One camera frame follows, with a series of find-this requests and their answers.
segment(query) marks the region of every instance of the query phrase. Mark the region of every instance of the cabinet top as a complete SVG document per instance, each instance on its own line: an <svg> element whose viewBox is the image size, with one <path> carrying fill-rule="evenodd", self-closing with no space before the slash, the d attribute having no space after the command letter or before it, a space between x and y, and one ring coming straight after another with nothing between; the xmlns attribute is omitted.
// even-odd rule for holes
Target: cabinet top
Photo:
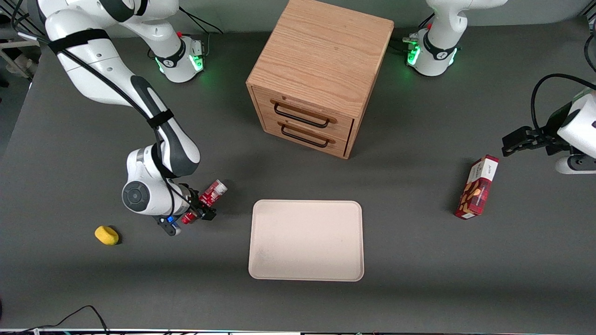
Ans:
<svg viewBox="0 0 596 335"><path fill-rule="evenodd" d="M359 117L393 22L314 0L290 0L247 83Z"/></svg>

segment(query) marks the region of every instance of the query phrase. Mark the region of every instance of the red box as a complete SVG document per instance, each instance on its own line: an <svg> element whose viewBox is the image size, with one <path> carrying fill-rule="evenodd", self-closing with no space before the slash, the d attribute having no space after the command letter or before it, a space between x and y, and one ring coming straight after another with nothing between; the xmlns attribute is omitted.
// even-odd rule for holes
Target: red box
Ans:
<svg viewBox="0 0 596 335"><path fill-rule="evenodd" d="M467 220L482 214L498 164L498 158L486 155L472 165L455 216Z"/></svg>

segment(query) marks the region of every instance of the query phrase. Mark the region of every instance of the yellow sponge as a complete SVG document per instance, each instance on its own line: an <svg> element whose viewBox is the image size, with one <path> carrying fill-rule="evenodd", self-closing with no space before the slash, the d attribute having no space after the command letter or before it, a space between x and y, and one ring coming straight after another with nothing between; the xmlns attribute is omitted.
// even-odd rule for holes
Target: yellow sponge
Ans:
<svg viewBox="0 0 596 335"><path fill-rule="evenodd" d="M108 226L97 227L95 237L106 246L113 246L120 240L118 233Z"/></svg>

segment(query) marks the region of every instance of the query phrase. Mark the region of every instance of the green led light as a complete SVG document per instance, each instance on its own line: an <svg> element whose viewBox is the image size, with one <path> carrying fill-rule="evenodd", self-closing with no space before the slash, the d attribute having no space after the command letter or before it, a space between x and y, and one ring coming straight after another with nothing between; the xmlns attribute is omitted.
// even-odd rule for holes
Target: green led light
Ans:
<svg viewBox="0 0 596 335"><path fill-rule="evenodd" d="M193 64L194 69L197 72L203 69L203 57L188 55L188 59L190 59L190 62Z"/></svg>
<svg viewBox="0 0 596 335"><path fill-rule="evenodd" d="M159 63L159 60L157 60L157 57L155 58L155 62L157 63L157 66L159 66L159 72L163 73L162 65Z"/></svg>
<svg viewBox="0 0 596 335"><path fill-rule="evenodd" d="M455 58L455 54L457 53L457 48L453 50L453 54L451 55L451 60L449 61L449 65L453 64L453 59Z"/></svg>
<svg viewBox="0 0 596 335"><path fill-rule="evenodd" d="M414 65L416 64L416 60L418 60L418 55L420 54L420 47L416 45L414 49L410 50L408 54L408 64Z"/></svg>

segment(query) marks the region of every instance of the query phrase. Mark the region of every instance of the wooden drawer cabinet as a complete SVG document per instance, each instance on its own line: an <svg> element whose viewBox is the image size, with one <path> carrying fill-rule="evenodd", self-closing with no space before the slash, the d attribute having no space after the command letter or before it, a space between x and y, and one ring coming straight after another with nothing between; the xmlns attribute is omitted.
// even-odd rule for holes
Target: wooden drawer cabinet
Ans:
<svg viewBox="0 0 596 335"><path fill-rule="evenodd" d="M290 0L247 87L263 130L347 159L393 22Z"/></svg>

